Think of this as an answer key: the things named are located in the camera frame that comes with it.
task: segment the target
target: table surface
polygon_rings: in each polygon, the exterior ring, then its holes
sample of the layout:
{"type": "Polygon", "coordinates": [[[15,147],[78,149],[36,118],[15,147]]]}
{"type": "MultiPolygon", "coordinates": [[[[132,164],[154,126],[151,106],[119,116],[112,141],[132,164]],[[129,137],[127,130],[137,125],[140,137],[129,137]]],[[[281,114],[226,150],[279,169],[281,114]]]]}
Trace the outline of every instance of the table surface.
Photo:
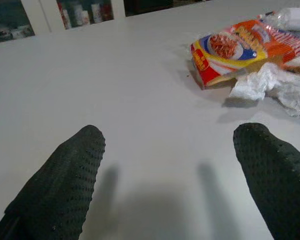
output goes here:
{"type": "Polygon", "coordinates": [[[201,91],[188,45],[278,6],[214,0],[0,43],[0,219],[55,148],[92,124],[106,150],[81,240],[272,239],[233,131],[260,122],[300,150],[300,118],[270,98],[230,107],[230,88],[201,91]]]}

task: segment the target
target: snack package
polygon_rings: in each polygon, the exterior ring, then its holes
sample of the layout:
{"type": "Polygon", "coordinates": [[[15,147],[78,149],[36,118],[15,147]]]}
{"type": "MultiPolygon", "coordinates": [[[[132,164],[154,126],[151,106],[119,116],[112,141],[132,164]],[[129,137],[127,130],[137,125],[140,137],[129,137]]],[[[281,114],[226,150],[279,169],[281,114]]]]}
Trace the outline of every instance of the snack package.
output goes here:
{"type": "Polygon", "coordinates": [[[197,40],[191,53],[198,84],[211,86],[218,77],[265,58],[283,56],[286,63],[299,57],[300,38],[261,20],[249,20],[197,40]]]}

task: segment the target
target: crumpled white plastic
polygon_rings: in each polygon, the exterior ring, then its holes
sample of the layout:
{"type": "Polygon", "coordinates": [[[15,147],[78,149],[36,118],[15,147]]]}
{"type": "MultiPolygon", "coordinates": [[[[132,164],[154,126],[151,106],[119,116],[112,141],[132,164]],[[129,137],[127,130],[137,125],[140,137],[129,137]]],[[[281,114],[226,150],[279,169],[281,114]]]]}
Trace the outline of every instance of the crumpled white plastic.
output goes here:
{"type": "Polygon", "coordinates": [[[265,96],[278,99],[290,116],[299,116],[300,75],[267,62],[259,72],[239,76],[229,98],[258,101],[265,96]]]}

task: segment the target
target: black textured gripper pad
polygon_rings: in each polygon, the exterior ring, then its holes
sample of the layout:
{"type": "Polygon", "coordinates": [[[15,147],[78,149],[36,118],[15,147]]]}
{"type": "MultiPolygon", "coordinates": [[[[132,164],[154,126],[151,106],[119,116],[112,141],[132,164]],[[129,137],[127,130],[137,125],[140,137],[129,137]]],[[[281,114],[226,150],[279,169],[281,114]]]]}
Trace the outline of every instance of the black textured gripper pad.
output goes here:
{"type": "Polygon", "coordinates": [[[300,152],[260,123],[240,125],[234,148],[250,193],[276,240],[300,240],[300,152]]]}
{"type": "Polygon", "coordinates": [[[58,146],[6,208],[33,240],[77,240],[86,219],[105,138],[85,126],[58,146]]]}

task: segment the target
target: white table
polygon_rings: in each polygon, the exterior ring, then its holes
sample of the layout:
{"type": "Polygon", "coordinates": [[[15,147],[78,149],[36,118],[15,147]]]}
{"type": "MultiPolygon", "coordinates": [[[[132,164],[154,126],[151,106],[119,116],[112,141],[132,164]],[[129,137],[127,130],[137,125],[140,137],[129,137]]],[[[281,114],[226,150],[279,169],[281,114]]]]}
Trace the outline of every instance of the white table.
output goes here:
{"type": "Polygon", "coordinates": [[[80,239],[272,239],[233,131],[261,122],[300,150],[300,119],[272,99],[223,106],[230,89],[199,89],[187,45],[282,1],[227,2],[1,43],[0,219],[58,144],[93,124],[106,151],[80,239]]]}

